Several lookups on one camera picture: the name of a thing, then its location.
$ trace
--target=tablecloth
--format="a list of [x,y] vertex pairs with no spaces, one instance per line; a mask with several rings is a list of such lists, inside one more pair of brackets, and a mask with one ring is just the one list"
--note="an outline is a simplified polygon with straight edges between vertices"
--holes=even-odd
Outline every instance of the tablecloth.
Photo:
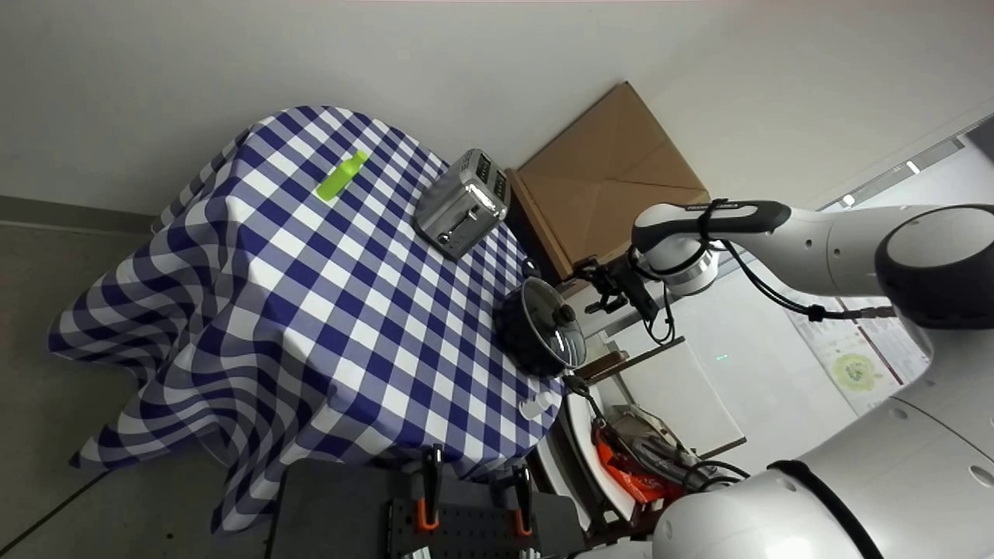
[[[343,194],[317,197],[353,154],[370,158]],[[215,528],[235,530],[299,461],[440,448],[483,473],[527,452],[563,384],[520,377],[489,324],[527,259],[505,226],[456,265],[417,237],[444,169],[348,108],[288,108],[231,140],[49,331],[56,354],[138,384],[76,461],[114,468],[219,436]]]

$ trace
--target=metal kitchen appliance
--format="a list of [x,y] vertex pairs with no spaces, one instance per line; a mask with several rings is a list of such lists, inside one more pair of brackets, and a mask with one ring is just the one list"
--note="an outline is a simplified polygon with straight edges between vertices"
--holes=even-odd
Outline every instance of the metal kitchen appliance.
[[414,226],[449,261],[460,261],[505,214],[510,183],[503,171],[478,148],[470,148],[417,201]]

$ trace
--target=cardboard box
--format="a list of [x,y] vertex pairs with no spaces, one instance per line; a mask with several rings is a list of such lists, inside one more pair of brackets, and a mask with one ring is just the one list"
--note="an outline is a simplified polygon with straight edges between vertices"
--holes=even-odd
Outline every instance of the cardboard box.
[[611,86],[510,177],[563,279],[579,259],[619,254],[641,207],[708,198],[629,84]]

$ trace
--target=white wall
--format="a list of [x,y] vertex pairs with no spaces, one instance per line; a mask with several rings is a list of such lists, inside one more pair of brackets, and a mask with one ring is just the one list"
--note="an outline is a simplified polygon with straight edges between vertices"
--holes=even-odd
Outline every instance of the white wall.
[[158,211],[255,117],[518,166],[633,82],[716,197],[816,206],[994,112],[990,0],[0,2],[0,194]]

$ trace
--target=silver toaster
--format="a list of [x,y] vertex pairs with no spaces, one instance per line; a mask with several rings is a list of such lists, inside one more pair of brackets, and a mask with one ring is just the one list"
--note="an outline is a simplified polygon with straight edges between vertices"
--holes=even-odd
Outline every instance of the silver toaster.
[[440,254],[460,261],[505,214],[510,185],[503,171],[478,148],[456,158],[448,173],[417,201],[414,226]]

